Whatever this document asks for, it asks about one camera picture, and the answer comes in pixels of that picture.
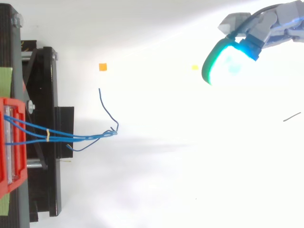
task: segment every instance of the metal rod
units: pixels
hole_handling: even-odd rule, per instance
[[[22,56],[22,61],[29,61],[30,60],[30,56]]]
[[[27,168],[28,169],[42,168],[42,164],[40,162],[40,159],[38,159],[38,158],[28,159]]]

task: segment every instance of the green led light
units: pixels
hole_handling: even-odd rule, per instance
[[[235,40],[221,39],[207,56],[201,74],[210,85],[248,83],[255,62]]]
[[[211,85],[236,85],[247,77],[255,61],[233,46],[225,47],[213,62],[209,72]]]

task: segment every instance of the yellow sticker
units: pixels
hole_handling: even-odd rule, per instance
[[[198,65],[193,65],[192,70],[199,70],[199,66]]]

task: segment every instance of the metal bolt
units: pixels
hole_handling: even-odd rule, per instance
[[[19,13],[13,15],[12,24],[16,28],[22,28],[24,24],[23,16]]]
[[[57,52],[54,52],[52,57],[53,57],[53,60],[58,61],[58,53]]]
[[[36,106],[33,104],[31,100],[28,101],[28,113],[33,114]]]

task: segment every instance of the white surface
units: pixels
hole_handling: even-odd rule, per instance
[[[32,228],[304,226],[304,116],[283,123],[304,111],[304,45],[263,50],[252,73],[264,86],[210,87],[191,70],[228,13],[276,1],[10,2],[22,38],[59,53],[59,104],[75,106],[75,133],[114,126],[98,87],[121,124],[61,164],[63,210]]]

